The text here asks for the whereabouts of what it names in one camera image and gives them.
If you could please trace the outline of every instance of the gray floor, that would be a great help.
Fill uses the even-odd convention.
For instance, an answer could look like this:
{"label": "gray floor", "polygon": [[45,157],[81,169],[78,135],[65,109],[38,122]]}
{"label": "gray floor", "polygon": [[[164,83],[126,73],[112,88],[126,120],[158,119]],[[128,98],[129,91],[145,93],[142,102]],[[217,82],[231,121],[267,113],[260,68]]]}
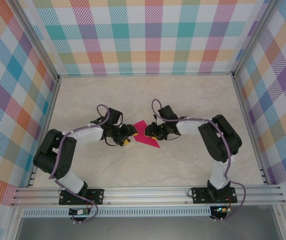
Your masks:
{"label": "gray floor", "polygon": [[[212,118],[224,115],[243,140],[230,179],[262,184],[262,178],[240,110],[231,77],[215,76],[107,76],[64,78],[50,129],[72,130],[98,117],[96,106],[106,104],[124,113],[124,122],[153,121],[151,101],[158,98],[180,116]],[[132,142],[110,147],[103,141],[75,153],[73,171],[94,187],[205,185],[212,159],[200,136],[184,135],[161,141],[161,148]],[[56,186],[38,171],[35,187]]]}
{"label": "gray floor", "polygon": [[17,240],[281,240],[272,206],[244,206],[233,218],[99,217],[82,225],[67,218],[24,218]]}

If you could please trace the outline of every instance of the red triangle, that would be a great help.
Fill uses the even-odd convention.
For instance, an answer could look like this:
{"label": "red triangle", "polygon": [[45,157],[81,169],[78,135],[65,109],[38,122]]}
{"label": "red triangle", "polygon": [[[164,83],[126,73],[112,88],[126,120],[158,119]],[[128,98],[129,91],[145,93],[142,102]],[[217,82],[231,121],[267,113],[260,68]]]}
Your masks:
{"label": "red triangle", "polygon": [[134,127],[136,127],[136,130],[138,131],[138,135],[134,136],[137,142],[161,148],[156,140],[144,135],[145,128],[147,127],[147,124],[145,123],[144,120],[134,124]]}

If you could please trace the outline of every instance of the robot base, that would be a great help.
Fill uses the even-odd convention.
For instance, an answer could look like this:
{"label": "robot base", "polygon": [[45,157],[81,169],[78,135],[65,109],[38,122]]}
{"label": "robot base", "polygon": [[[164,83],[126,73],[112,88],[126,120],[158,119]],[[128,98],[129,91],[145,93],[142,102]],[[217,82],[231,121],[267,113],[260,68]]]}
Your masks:
{"label": "robot base", "polygon": [[220,203],[220,204],[235,204],[237,203],[237,196],[235,188],[229,187],[225,191],[225,194],[221,196],[217,200],[213,200],[213,198],[208,193],[207,187],[193,187],[191,190],[191,197],[193,198],[194,204],[212,204],[212,203]]}
{"label": "robot base", "polygon": [[[89,200],[95,202],[97,205],[103,204],[104,198],[104,189],[87,189],[87,196],[83,196],[84,198],[88,198]],[[87,201],[84,201],[74,195],[70,194],[66,190],[62,190],[60,192],[60,198],[58,201],[59,205],[86,205]]]}

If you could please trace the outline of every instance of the white floor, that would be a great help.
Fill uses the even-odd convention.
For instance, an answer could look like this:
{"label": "white floor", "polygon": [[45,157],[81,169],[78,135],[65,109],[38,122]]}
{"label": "white floor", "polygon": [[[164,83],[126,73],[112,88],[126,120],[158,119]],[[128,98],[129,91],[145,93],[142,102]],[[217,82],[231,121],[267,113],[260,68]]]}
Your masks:
{"label": "white floor", "polygon": [[[50,129],[72,130],[98,118],[96,106],[105,104],[124,113],[124,123],[153,121],[151,100],[158,98],[180,116],[212,118],[224,115],[240,135],[243,146],[232,164],[230,179],[262,184],[262,178],[240,110],[231,77],[107,76],[64,78]],[[161,148],[132,142],[124,147],[94,142],[74,154],[72,169],[89,186],[206,185],[212,161],[200,136],[184,135],[160,141]],[[51,187],[48,174],[38,171],[34,187]]]}

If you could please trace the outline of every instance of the vented metal panel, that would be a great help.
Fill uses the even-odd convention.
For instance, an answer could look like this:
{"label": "vented metal panel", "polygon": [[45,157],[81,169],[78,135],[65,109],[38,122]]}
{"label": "vented metal panel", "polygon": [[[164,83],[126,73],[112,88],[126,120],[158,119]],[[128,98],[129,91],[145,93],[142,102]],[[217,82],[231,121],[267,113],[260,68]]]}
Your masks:
{"label": "vented metal panel", "polygon": [[[27,208],[24,210],[23,218],[64,218],[68,215],[69,208]],[[97,217],[188,217],[188,216],[210,216],[209,206],[196,207],[100,207]]]}

